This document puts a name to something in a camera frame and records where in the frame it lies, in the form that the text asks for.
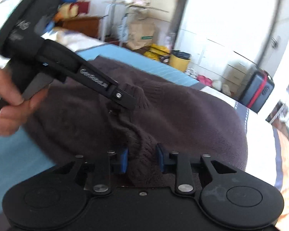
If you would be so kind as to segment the person's left hand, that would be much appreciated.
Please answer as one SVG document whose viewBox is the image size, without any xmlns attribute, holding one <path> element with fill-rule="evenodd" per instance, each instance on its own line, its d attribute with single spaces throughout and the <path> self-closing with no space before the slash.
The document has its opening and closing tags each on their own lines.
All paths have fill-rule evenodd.
<svg viewBox="0 0 289 231">
<path fill-rule="evenodd" d="M 24 100 L 9 73 L 0 68 L 0 96 L 8 102 L 8 105 L 0 110 L 0 137 L 17 132 L 47 94 L 48 87 L 44 87 L 29 100 Z"/>
</svg>

